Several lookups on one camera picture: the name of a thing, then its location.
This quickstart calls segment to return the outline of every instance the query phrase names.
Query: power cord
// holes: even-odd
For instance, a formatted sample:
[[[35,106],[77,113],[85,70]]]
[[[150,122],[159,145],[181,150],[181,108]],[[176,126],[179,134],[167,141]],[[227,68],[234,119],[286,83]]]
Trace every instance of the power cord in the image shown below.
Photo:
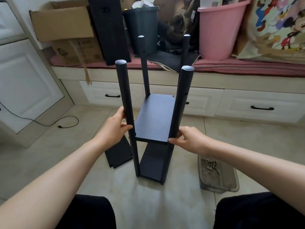
[[[62,118],[56,120],[56,121],[55,121],[53,124],[51,124],[51,125],[43,125],[43,124],[37,122],[36,120],[29,119],[29,118],[24,118],[24,117],[20,117],[20,116],[18,116],[18,115],[16,115],[16,114],[12,113],[10,110],[8,110],[7,107],[5,107],[1,102],[0,102],[0,104],[1,104],[7,111],[9,111],[11,114],[13,114],[14,116],[17,116],[17,117],[19,117],[19,118],[21,118],[21,119],[26,119],[26,120],[34,121],[34,122],[36,122],[36,123],[38,123],[38,124],[40,124],[40,125],[42,125],[42,126],[46,126],[46,127],[50,127],[50,126],[52,126],[53,124],[55,124],[56,122],[58,122],[59,120],[61,120],[61,119],[63,119],[63,118],[66,118],[66,117],[74,117],[74,118],[76,118],[76,119],[77,119],[77,124],[76,124],[76,125],[73,125],[73,126],[70,126],[70,127],[62,127],[62,126],[59,125],[59,126],[58,126],[59,128],[72,128],[72,127],[74,127],[74,126],[77,126],[78,123],[79,123],[79,120],[78,120],[77,117],[75,117],[75,116],[66,116],[66,117],[62,117]]]

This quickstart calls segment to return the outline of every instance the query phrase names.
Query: hand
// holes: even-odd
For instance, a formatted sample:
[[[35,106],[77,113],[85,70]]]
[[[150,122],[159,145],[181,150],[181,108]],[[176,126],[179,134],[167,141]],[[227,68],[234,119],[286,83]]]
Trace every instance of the hand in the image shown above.
[[[120,142],[124,134],[132,129],[132,125],[122,123],[124,119],[124,108],[120,107],[116,114],[110,117],[101,131],[97,133],[94,140],[101,143],[103,150],[107,150]]]
[[[216,140],[204,135],[195,127],[180,126],[177,138],[169,138],[168,142],[194,154],[207,154]]]

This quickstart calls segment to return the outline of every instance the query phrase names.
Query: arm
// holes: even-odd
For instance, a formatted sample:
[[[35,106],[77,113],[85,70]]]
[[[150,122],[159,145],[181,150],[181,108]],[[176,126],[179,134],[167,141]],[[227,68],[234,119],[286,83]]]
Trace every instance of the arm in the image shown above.
[[[305,215],[304,165],[214,140],[194,127],[180,127],[177,138],[168,141],[232,165]]]
[[[123,117],[121,107],[94,139],[7,200],[0,228],[55,228],[96,160],[132,128],[121,123]]]

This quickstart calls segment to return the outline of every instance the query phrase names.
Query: black drawer handle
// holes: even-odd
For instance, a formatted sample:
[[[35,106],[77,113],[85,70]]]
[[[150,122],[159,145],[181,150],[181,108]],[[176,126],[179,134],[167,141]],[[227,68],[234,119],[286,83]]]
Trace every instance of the black drawer handle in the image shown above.
[[[270,107],[270,108],[256,108],[255,106],[251,106],[252,109],[260,109],[260,110],[274,110],[273,107]]]
[[[121,96],[120,95],[117,95],[117,96],[109,96],[108,94],[105,95],[106,97],[114,97],[114,98],[120,98]]]

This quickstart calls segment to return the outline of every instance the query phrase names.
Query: clear plastic tray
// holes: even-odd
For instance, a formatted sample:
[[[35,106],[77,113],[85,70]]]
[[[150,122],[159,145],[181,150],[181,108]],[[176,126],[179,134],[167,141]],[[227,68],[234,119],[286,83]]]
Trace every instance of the clear plastic tray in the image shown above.
[[[206,163],[206,159],[217,162],[220,175],[216,168],[213,168],[213,162]],[[198,155],[198,172],[201,189],[216,193],[237,192],[239,190],[236,169],[225,162],[212,157]]]

